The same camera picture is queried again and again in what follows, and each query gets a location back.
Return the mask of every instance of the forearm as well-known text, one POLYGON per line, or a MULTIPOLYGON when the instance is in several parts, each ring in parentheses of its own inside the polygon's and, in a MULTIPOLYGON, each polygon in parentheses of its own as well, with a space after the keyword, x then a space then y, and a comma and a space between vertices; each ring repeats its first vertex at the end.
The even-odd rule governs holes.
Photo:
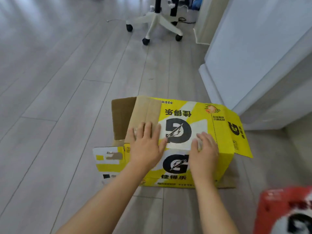
POLYGON ((212 182, 195 184, 204 234, 239 234, 212 182))
POLYGON ((128 163, 115 180, 91 198, 57 234, 112 233, 145 174, 128 163))

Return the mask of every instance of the person's left arm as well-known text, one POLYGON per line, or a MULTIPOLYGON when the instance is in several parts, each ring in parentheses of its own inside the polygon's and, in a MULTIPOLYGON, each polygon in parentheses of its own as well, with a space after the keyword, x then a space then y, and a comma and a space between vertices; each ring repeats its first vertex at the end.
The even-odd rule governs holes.
POLYGON ((130 143, 130 162, 110 184, 92 197, 56 234, 109 234, 112 233, 145 175, 159 162, 167 139, 158 146, 161 126, 158 124, 151 137, 152 123, 142 122, 135 140, 133 128, 130 143))

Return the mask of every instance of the office chair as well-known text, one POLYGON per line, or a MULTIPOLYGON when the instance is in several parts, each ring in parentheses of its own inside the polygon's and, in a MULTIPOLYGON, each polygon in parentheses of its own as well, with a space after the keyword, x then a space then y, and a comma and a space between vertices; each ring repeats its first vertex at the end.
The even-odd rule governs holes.
POLYGON ((161 0, 155 1, 155 11, 154 12, 148 12, 145 16, 137 17, 135 19, 126 21, 126 27, 127 27, 128 32, 131 32, 133 30, 132 24, 151 23, 150 29, 148 30, 145 38, 142 39, 142 42, 144 45, 149 44, 149 41, 150 41, 149 35, 151 34, 151 32, 153 31, 153 29, 156 27, 157 24, 161 24, 167 30, 170 30, 170 31, 176 33, 177 34, 176 35, 177 41, 180 41, 183 37, 182 31, 174 26, 174 25, 177 25, 178 18, 176 16, 161 14, 160 3, 161 3, 161 0))

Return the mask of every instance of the black cable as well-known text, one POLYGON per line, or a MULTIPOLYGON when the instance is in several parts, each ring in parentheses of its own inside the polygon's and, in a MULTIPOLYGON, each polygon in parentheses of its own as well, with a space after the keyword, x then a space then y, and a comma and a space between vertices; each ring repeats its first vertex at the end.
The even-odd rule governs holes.
POLYGON ((184 17, 179 17, 178 18, 178 22, 185 23, 185 24, 194 24, 194 23, 196 23, 196 21, 195 22, 186 22, 186 19, 184 17))

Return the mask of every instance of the yellow cardboard box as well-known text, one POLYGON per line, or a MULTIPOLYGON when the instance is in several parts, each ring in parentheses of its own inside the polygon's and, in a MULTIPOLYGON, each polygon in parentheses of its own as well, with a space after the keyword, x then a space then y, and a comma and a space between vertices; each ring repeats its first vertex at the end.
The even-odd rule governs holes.
POLYGON ((113 100, 112 116, 113 147, 93 149, 97 169, 105 183, 129 162, 127 129, 137 128, 142 121, 152 121, 153 128, 160 123, 159 139, 168 138, 162 159, 145 176, 142 186, 194 188, 188 155, 192 139, 202 131, 212 134, 219 147, 220 157, 214 174, 218 187, 235 186, 220 182, 235 153, 252 158, 239 116, 223 105, 138 96, 113 100))

